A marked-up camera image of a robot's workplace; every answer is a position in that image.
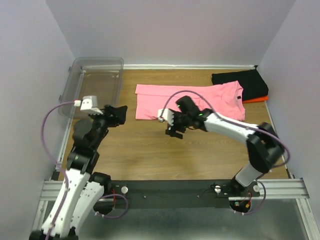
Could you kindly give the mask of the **clear plastic bin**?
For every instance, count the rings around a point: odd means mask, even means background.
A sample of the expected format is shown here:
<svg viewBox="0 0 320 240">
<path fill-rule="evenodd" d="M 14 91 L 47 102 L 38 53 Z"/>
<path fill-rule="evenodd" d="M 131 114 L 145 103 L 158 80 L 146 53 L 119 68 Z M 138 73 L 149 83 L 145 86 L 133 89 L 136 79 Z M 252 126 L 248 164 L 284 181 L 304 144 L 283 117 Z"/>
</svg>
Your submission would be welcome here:
<svg viewBox="0 0 320 240">
<path fill-rule="evenodd" d="M 79 57 L 69 69 L 60 102 L 96 96 L 98 108 L 116 107 L 123 85 L 124 60 L 121 57 Z"/>
</svg>

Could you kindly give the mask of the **pink t shirt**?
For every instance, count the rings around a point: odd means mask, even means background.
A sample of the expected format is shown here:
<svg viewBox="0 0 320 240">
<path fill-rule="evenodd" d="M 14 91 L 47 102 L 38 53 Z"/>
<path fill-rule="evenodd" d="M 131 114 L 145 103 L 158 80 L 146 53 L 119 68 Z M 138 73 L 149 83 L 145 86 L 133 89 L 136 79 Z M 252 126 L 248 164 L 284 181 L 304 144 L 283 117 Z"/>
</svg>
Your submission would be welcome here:
<svg viewBox="0 0 320 240">
<path fill-rule="evenodd" d="M 238 81 L 212 86 L 174 86 L 174 85 L 146 85 L 138 84 L 135 89 L 137 95 L 136 120 L 155 120 L 158 110 L 162 109 L 171 95 L 178 91 L 188 90 L 175 95 L 167 107 L 178 111 L 176 101 L 189 96 L 200 110 L 213 106 L 214 110 L 228 118 L 244 121 L 245 108 L 242 102 L 243 88 Z"/>
</svg>

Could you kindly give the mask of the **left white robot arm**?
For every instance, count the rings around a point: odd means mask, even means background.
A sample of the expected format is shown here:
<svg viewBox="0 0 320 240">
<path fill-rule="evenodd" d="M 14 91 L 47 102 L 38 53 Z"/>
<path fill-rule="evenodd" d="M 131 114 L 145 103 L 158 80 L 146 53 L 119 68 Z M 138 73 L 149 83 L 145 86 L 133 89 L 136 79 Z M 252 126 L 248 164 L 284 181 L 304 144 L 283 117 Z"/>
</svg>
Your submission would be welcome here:
<svg viewBox="0 0 320 240">
<path fill-rule="evenodd" d="M 73 146 L 67 157 L 64 180 L 51 209 L 39 230 L 31 232 L 31 240 L 77 240 L 80 228 L 100 199 L 113 202 L 122 198 L 129 208 L 127 198 L 115 192 L 111 177 L 94 172 L 100 157 L 98 147 L 109 132 L 109 128 L 123 125 L 128 107 L 105 105 L 100 114 L 89 114 L 73 126 Z"/>
</svg>

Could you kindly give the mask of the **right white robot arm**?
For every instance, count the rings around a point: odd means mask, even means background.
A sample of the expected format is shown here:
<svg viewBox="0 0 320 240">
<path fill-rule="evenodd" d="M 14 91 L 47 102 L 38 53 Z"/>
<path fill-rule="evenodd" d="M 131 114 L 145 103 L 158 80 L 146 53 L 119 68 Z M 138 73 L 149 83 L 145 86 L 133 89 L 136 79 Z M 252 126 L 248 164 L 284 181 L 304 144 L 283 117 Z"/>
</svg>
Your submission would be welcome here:
<svg viewBox="0 0 320 240">
<path fill-rule="evenodd" d="M 217 133 L 234 139 L 247 148 L 248 163 L 227 184 L 232 195 L 241 196 L 258 178 L 277 167 L 285 146 L 269 123 L 244 123 L 216 112 L 211 106 L 201 110 L 187 95 L 176 101 L 179 110 L 166 106 L 159 109 L 157 118 L 167 123 L 166 135 L 183 138 L 187 128 Z"/>
</svg>

